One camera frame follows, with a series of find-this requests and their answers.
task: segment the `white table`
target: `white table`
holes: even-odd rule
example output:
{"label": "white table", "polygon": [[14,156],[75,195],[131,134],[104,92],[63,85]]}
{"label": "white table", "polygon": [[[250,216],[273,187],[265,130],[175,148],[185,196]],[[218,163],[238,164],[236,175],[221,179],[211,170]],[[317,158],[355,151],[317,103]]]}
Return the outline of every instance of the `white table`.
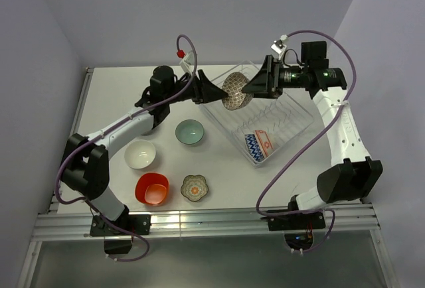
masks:
{"label": "white table", "polygon": [[[200,66],[209,78],[226,72],[232,66]],[[127,113],[149,85],[155,67],[95,68],[86,101],[80,112],[77,132],[87,135],[97,131]],[[173,67],[182,75],[180,67]],[[110,161],[110,188],[131,211],[172,211],[254,207],[264,187],[287,161],[323,128],[319,114],[304,90],[290,92],[315,118],[315,122],[263,167],[254,168],[226,137],[211,123],[192,101],[171,105],[167,119],[151,134],[136,139],[151,141],[157,148],[155,161],[143,170],[133,170],[124,162],[121,149]],[[184,119],[200,121],[205,136],[200,145],[188,147],[175,138],[175,128]],[[330,167],[327,138],[320,139],[303,154],[270,190],[262,206],[286,206],[294,194],[304,192],[316,183],[319,173]],[[134,196],[139,177],[146,172],[158,172],[169,179],[170,192],[161,206],[146,206]],[[203,175],[209,193],[199,202],[190,202],[180,194],[187,175]],[[62,197],[75,198],[77,193],[61,186]],[[89,212],[84,203],[60,205],[59,214]]]}

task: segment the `wire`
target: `wire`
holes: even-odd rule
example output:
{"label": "wire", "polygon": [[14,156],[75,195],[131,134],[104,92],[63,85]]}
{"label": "wire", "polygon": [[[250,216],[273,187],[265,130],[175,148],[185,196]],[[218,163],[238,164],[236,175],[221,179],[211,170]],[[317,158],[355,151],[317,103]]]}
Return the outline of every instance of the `wire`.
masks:
{"label": "wire", "polygon": [[184,74],[180,77],[180,79],[178,81],[180,81],[180,82],[186,81],[188,77],[189,77],[189,74]]}
{"label": "wire", "polygon": [[[357,82],[357,71],[353,62],[353,59],[351,59],[350,55],[348,54],[348,52],[341,46],[341,44],[339,44],[339,42],[337,42],[334,38],[332,38],[331,36],[322,33],[320,31],[313,31],[313,30],[300,30],[300,31],[295,31],[293,33],[288,34],[288,38],[290,38],[291,36],[295,36],[298,34],[305,34],[305,33],[309,33],[309,34],[315,34],[315,35],[319,35],[322,37],[325,37],[326,39],[330,40],[331,42],[333,42],[333,44],[335,44],[345,55],[345,57],[347,57],[347,60],[349,61],[351,70],[353,72],[353,82],[351,83],[350,88],[347,91],[347,94],[344,97],[344,101],[348,100],[348,98],[350,97],[351,93],[354,90],[354,87],[356,85]],[[269,217],[278,217],[278,216],[285,216],[285,215],[292,215],[292,214],[309,214],[309,213],[315,213],[315,212],[330,212],[332,213],[332,221],[331,224],[329,225],[329,229],[326,232],[325,236],[322,238],[322,240],[315,246],[309,248],[308,250],[303,251],[304,253],[306,252],[312,252],[313,250],[316,250],[318,247],[320,247],[325,240],[329,237],[330,233],[332,232],[332,228],[333,225],[335,223],[335,211],[331,208],[326,208],[325,210],[293,210],[290,212],[283,212],[283,213],[267,213],[267,212],[263,212],[260,210],[260,205],[261,205],[261,201],[263,200],[264,196],[267,194],[267,192],[273,187],[273,185],[276,183],[276,181],[287,171],[287,169],[304,153],[306,152],[314,143],[316,143],[316,141],[318,139],[320,139],[321,137],[323,137],[328,131],[329,129],[336,123],[336,121],[339,119],[341,112],[343,111],[344,106],[340,106],[338,108],[337,114],[335,115],[335,117],[332,119],[332,121],[322,130],[320,131],[309,143],[307,143],[301,150],[299,150],[297,152],[297,154],[295,154],[292,159],[290,159],[288,161],[288,163],[286,163],[286,165],[277,173],[277,175],[270,181],[270,183],[265,187],[265,189],[262,191],[262,193],[260,194],[260,196],[258,197],[257,203],[256,203],[256,211],[257,213],[259,213],[260,215],[263,216],[269,216]]]}
{"label": "wire", "polygon": [[297,64],[299,64],[300,66],[303,66],[303,64],[301,63],[301,61],[299,61],[299,60],[298,60],[298,54],[297,54],[297,52],[296,52],[294,49],[287,49],[287,50],[285,51],[284,56],[282,57],[282,62],[284,63],[284,65],[285,65],[285,66],[287,66],[287,67],[292,67],[291,65],[289,65],[289,64],[287,64],[287,63],[285,62],[286,54],[287,54],[289,51],[294,52],[295,57],[296,57],[296,60],[297,60]]}
{"label": "wire", "polygon": [[[137,116],[137,115],[139,115],[139,114],[142,114],[143,112],[146,112],[146,111],[149,111],[149,110],[152,110],[152,109],[155,109],[156,107],[159,107],[159,106],[162,106],[163,104],[166,104],[166,103],[168,103],[168,102],[170,102],[170,101],[172,101],[172,100],[174,100],[175,98],[177,98],[178,96],[180,96],[190,85],[191,85],[191,83],[192,83],[192,81],[193,81],[193,79],[194,79],[194,77],[196,76],[196,72],[197,72],[197,68],[198,68],[198,57],[197,57],[197,51],[196,51],[196,49],[195,49],[195,46],[193,45],[193,42],[190,40],[190,38],[188,37],[188,36],[186,36],[186,35],[179,35],[178,37],[177,37],[177,48],[179,49],[180,48],[180,46],[179,46],[179,41],[180,41],[180,39],[181,38],[184,38],[184,39],[186,39],[187,40],[187,42],[189,43],[189,45],[191,46],[191,48],[192,48],[192,51],[193,51],[193,56],[194,56],[194,62],[193,62],[193,71],[192,71],[192,77],[191,77],[191,79],[187,82],[187,84],[186,84],[186,86],[182,89],[182,90],[180,90],[179,92],[177,92],[175,95],[173,95],[173,96],[171,96],[171,97],[169,97],[169,98],[167,98],[167,99],[165,99],[165,100],[163,100],[163,101],[160,101],[160,102],[157,102],[156,104],[153,104],[153,105],[151,105],[151,106],[149,106],[149,107],[147,107],[147,108],[144,108],[144,109],[141,109],[141,110],[138,110],[138,111],[136,111],[136,112],[134,112],[131,116],[129,116],[129,117],[126,117],[125,119],[122,119],[120,122],[117,122],[115,125],[113,125],[113,126],[111,126],[109,129],[107,129],[107,130],[105,130],[105,132],[104,132],[104,135],[108,135],[109,133],[111,133],[111,132],[113,132],[114,130],[116,130],[117,128],[119,128],[119,127],[121,127],[121,126],[123,126],[124,124],[126,124],[128,121],[130,121],[133,117],[135,117],[135,116]],[[81,152],[81,151],[83,151],[85,148],[87,148],[87,147],[89,147],[90,145],[92,145],[92,144],[94,144],[94,143],[96,143],[97,141],[99,141],[99,140],[101,140],[101,138],[102,138],[102,136],[101,135],[98,135],[97,137],[95,137],[95,138],[93,138],[93,139],[91,139],[90,141],[87,141],[87,142],[85,142],[83,145],[81,145],[81,146],[79,146],[79,147],[77,147],[75,150],[73,150],[73,152],[71,152],[71,154],[69,154],[69,156],[67,156],[66,158],[65,158],[65,160],[62,162],[62,164],[60,165],[60,167],[59,167],[59,170],[58,170],[58,174],[57,174],[57,176],[56,176],[56,179],[55,179],[55,182],[54,182],[54,195],[55,195],[55,197],[56,197],[56,199],[58,200],[58,202],[60,202],[61,204],[63,204],[63,205],[69,205],[69,204],[72,204],[72,203],[75,203],[75,202],[78,202],[79,200],[83,200],[83,201],[85,201],[94,211],[97,211],[97,212],[99,212],[99,210],[97,210],[96,209],[96,207],[86,198],[86,197],[84,197],[84,196],[81,196],[81,197],[78,197],[78,198],[74,198],[73,200],[64,200],[63,198],[61,198],[60,197],[60,193],[59,193],[59,187],[60,187],[60,178],[62,177],[62,174],[63,174],[63,172],[65,171],[65,168],[66,168],[66,166],[69,164],[69,162],[77,155],[77,154],[79,154],[79,152]],[[113,228],[113,229],[115,229],[115,230],[117,230],[117,231],[120,231],[121,233],[124,233],[124,234],[127,234],[127,235],[130,235],[130,236],[134,236],[134,237],[137,237],[137,238],[139,238],[141,241],[143,241],[145,244],[146,244],[146,251],[143,253],[143,254],[141,254],[139,257],[135,257],[135,258],[129,258],[129,259],[124,259],[124,258],[116,258],[116,257],[114,257],[114,256],[108,256],[108,257],[110,257],[110,258],[112,258],[113,260],[116,260],[116,261],[136,261],[136,260],[139,260],[139,259],[141,259],[141,258],[143,258],[143,257],[145,257],[146,256],[146,254],[149,252],[149,249],[150,249],[150,245],[149,245],[149,242],[145,239],[145,238],[143,238],[143,237],[141,237],[140,235],[138,235],[138,234],[135,234],[135,233],[132,233],[132,232],[129,232],[129,231],[127,231],[127,230],[125,230],[125,229],[123,229],[123,228],[120,228],[120,227],[118,227],[118,226],[116,226],[116,225],[114,225],[111,221],[109,221],[102,213],[100,213],[99,212],[99,216],[100,216],[100,218],[109,226],[109,227],[111,227],[111,228]]]}

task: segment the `orange bowl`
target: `orange bowl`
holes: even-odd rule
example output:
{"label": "orange bowl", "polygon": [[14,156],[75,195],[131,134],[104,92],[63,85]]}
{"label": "orange bowl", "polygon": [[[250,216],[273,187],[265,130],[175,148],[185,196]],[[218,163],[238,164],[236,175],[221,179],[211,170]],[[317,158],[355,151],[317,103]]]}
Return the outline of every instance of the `orange bowl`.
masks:
{"label": "orange bowl", "polygon": [[159,173],[142,175],[135,186],[135,197],[146,205],[161,205],[168,195],[168,179]]}

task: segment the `white wall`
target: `white wall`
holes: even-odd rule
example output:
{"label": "white wall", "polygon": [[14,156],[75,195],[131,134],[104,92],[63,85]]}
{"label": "white wall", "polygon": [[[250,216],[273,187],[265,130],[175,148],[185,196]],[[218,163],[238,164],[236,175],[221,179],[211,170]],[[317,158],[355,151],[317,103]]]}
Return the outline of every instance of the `white wall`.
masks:
{"label": "white wall", "polygon": [[176,63],[188,34],[202,63],[262,61],[282,33],[334,35],[351,0],[46,0],[89,66]]}
{"label": "white wall", "polygon": [[84,73],[43,0],[0,0],[0,13],[0,286],[14,287]]}
{"label": "white wall", "polygon": [[359,73],[360,134],[384,167],[371,199],[402,287],[425,282],[424,29],[425,0],[353,0],[337,33]]}

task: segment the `plastic bin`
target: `plastic bin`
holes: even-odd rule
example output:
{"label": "plastic bin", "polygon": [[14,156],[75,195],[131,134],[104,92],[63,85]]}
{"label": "plastic bin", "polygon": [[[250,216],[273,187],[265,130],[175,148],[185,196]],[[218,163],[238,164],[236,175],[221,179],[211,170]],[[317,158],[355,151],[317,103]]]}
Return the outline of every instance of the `plastic bin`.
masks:
{"label": "plastic bin", "polygon": [[[226,77],[237,71],[252,79],[258,68],[251,61],[244,61],[211,81],[221,88]],[[253,99],[246,107],[234,111],[227,110],[221,101],[201,105],[200,108],[256,167],[279,153],[286,143],[301,134],[314,121],[313,116],[285,91],[277,100]],[[275,151],[261,162],[254,160],[246,147],[245,135],[254,130],[264,130],[274,138]]]}

